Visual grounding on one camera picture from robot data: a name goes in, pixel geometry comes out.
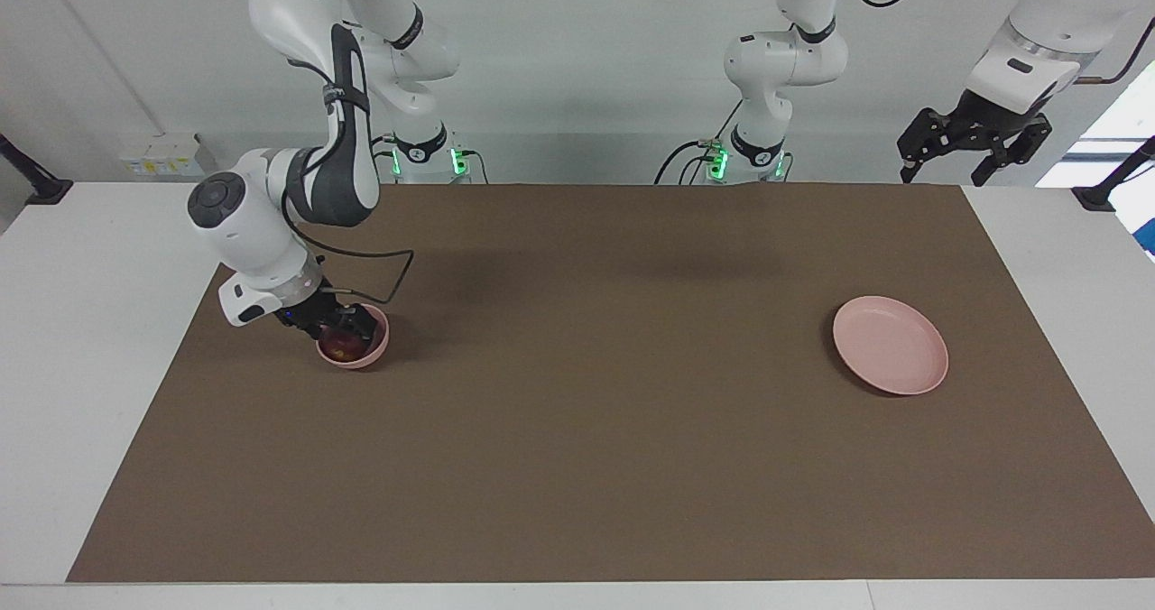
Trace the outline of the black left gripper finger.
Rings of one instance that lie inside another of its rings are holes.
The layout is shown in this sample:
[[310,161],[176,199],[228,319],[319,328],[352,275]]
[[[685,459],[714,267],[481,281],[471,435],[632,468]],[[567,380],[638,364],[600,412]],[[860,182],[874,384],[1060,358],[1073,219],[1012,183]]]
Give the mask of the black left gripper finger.
[[897,150],[902,159],[900,178],[912,183],[921,168],[929,161],[946,156],[956,149],[956,137],[952,135],[953,117],[941,114],[933,107],[923,107],[897,137]]
[[996,171],[1006,169],[1012,163],[1022,165],[1030,162],[1040,147],[1050,137],[1051,132],[1052,126],[1046,116],[1033,116],[1024,128],[1014,135],[1009,146],[1005,144],[1003,140],[991,136],[988,141],[988,156],[971,173],[973,185],[983,187]]

